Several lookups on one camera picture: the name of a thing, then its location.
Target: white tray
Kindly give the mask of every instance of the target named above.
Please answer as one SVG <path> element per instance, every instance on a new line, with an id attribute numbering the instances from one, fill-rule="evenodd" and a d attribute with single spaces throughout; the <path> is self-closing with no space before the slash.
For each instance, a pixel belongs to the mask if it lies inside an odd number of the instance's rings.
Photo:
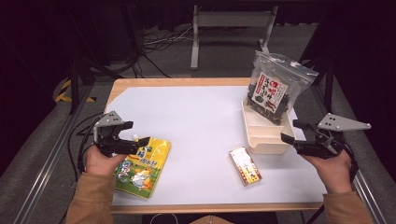
<path id="1" fill-rule="evenodd" d="M 242 102 L 247 151 L 256 154 L 283 154 L 290 145 L 282 142 L 280 133 L 295 137 L 289 116 L 290 110 L 287 111 L 287 116 L 282 119 L 280 125 L 275 125 L 247 106 L 247 101 L 245 99 Z"/>

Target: plastic bag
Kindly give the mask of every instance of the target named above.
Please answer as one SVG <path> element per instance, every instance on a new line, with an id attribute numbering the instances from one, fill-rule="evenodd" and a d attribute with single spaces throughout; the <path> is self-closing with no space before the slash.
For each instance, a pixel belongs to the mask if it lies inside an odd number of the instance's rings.
<path id="1" fill-rule="evenodd" d="M 279 125 L 297 97 L 318 73 L 281 54 L 256 51 L 247 92 L 247 105 Z"/>

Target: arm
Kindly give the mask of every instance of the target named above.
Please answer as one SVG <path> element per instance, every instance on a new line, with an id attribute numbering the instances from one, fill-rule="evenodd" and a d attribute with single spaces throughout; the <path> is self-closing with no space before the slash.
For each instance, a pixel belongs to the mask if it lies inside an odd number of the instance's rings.
<path id="1" fill-rule="evenodd" d="M 86 172 L 78 181 L 76 194 L 69 205 L 66 223 L 113 223 L 110 205 L 113 200 L 114 169 L 125 155 L 105 157 L 96 146 L 87 151 Z"/>
<path id="2" fill-rule="evenodd" d="M 331 224 L 373 223 L 349 180 L 350 158 L 343 150 L 338 157 L 323 160 L 303 156 L 311 162 L 328 191 L 324 194 L 326 219 Z"/>

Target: sleeve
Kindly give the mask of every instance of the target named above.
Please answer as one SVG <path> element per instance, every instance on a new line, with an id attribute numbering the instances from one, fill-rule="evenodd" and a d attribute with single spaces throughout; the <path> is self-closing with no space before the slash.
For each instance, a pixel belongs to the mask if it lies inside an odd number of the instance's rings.
<path id="1" fill-rule="evenodd" d="M 356 192 L 324 194 L 323 197 L 327 223 L 374 223 Z"/>
<path id="2" fill-rule="evenodd" d="M 113 223 L 110 206 L 113 200 L 113 176 L 82 173 L 66 223 Z"/>

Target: white tabletop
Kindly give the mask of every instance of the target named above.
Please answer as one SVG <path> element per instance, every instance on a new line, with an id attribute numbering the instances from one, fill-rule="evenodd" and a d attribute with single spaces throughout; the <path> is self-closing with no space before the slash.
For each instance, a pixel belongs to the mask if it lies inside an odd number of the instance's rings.
<path id="1" fill-rule="evenodd" d="M 245 147 L 246 86 L 133 87 L 106 108 L 134 122 L 122 139 L 151 136 L 172 146 L 151 198 L 116 191 L 113 205 L 321 203 L 326 192 L 313 166 L 290 147 L 282 155 L 251 154 L 262 181 L 244 187 L 230 150 Z M 291 110 L 291 119 L 296 119 Z M 298 139 L 304 139 L 295 129 Z"/>

